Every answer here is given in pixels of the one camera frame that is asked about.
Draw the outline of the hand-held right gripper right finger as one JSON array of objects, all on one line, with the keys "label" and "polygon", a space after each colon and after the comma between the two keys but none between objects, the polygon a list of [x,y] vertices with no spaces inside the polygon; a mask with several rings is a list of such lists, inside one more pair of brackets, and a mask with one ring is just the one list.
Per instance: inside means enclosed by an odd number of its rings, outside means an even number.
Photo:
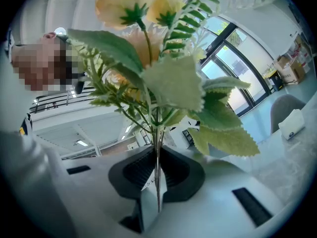
[{"label": "hand-held right gripper right finger", "polygon": [[269,238],[292,215],[296,203],[284,202],[257,177],[262,156],[179,153],[202,166],[205,181],[189,200],[164,204],[158,238]]}]

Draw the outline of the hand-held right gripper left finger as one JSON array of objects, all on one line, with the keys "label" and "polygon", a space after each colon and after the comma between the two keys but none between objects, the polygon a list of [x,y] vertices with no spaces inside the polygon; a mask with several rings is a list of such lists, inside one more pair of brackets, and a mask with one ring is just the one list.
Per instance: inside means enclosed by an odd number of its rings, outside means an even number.
[{"label": "hand-held right gripper left finger", "polygon": [[115,164],[148,151],[63,160],[32,137],[4,135],[4,179],[18,206],[49,238],[135,238],[120,221],[136,201],[121,197],[109,181]]}]

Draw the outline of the peach and yellow flowers bunch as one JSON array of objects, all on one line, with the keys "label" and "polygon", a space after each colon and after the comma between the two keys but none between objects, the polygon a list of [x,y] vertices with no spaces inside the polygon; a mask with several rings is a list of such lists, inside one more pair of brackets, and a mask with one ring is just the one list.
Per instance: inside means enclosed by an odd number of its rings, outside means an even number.
[{"label": "peach and yellow flowers bunch", "polygon": [[235,88],[250,84],[234,77],[202,79],[202,35],[198,29],[219,12],[221,0],[95,0],[95,12],[109,31],[68,30],[68,41],[83,60],[83,80],[94,87],[95,106],[115,106],[152,136],[155,185],[160,190],[165,130],[185,116],[197,120],[190,128],[196,148],[209,146],[235,156],[253,156],[259,149],[242,128],[227,101]]}]

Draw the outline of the grey marble table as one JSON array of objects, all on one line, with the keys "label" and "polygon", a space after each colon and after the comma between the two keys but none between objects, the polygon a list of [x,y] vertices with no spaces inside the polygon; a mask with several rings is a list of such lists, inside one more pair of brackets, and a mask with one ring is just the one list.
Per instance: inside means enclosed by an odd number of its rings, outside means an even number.
[{"label": "grey marble table", "polygon": [[298,201],[317,169],[317,92],[302,109],[305,127],[286,140],[280,131],[259,143],[260,154],[237,161],[287,205]]}]

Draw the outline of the grey upholstered chair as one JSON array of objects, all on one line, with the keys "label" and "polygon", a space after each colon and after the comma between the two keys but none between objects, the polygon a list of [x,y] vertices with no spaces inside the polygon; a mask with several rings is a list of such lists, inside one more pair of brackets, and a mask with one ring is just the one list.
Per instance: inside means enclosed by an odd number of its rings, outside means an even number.
[{"label": "grey upholstered chair", "polygon": [[305,105],[306,102],[290,94],[278,97],[270,109],[270,133],[275,133],[279,129],[278,124],[283,122],[293,110],[301,110]]}]

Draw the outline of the black framed glass doors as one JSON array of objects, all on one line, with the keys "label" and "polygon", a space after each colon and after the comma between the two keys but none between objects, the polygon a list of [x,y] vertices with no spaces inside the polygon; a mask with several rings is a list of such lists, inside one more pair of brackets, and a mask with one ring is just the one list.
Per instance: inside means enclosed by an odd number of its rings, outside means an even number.
[{"label": "black framed glass doors", "polygon": [[206,34],[199,74],[206,79],[222,76],[250,84],[247,89],[234,88],[227,102],[238,116],[271,94],[272,86],[261,75],[272,62],[269,53],[247,32],[221,17],[209,19],[201,32]]}]

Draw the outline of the black bin with yellow lid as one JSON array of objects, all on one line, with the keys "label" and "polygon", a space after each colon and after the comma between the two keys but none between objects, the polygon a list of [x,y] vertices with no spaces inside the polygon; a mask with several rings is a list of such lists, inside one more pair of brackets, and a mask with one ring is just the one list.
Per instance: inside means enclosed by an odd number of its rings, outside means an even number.
[{"label": "black bin with yellow lid", "polygon": [[283,87],[283,81],[282,81],[281,77],[279,76],[277,70],[275,72],[272,72],[268,76],[268,79],[269,79],[269,82],[275,91],[279,91]]}]

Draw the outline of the cardboard boxes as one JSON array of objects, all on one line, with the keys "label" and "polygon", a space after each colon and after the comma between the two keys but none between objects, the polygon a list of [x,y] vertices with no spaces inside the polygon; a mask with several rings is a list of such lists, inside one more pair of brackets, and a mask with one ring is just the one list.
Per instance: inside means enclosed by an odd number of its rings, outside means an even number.
[{"label": "cardboard boxes", "polygon": [[282,56],[275,62],[274,67],[287,85],[299,84],[305,78],[305,71],[297,58],[289,59]]}]

